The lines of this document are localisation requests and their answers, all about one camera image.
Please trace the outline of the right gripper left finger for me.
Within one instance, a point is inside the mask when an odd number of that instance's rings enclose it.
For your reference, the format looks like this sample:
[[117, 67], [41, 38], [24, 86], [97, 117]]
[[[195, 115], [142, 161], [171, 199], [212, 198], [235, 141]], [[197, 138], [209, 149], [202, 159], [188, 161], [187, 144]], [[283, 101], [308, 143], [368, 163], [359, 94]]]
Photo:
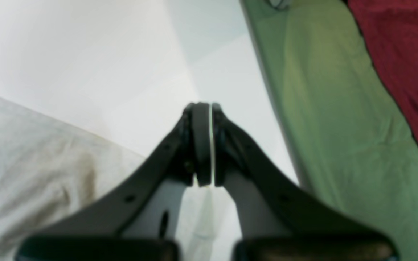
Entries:
[[191, 103], [174, 129], [104, 197], [29, 236], [17, 261], [180, 261], [185, 190], [211, 178], [210, 105]]

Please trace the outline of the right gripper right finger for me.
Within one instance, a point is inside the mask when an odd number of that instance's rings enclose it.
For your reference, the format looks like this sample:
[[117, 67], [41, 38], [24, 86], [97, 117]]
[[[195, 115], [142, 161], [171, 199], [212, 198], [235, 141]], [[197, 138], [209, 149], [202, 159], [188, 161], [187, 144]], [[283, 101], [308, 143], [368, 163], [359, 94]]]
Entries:
[[382, 232], [339, 213], [290, 181], [254, 139], [212, 105], [216, 186], [237, 207], [234, 261], [398, 261]]

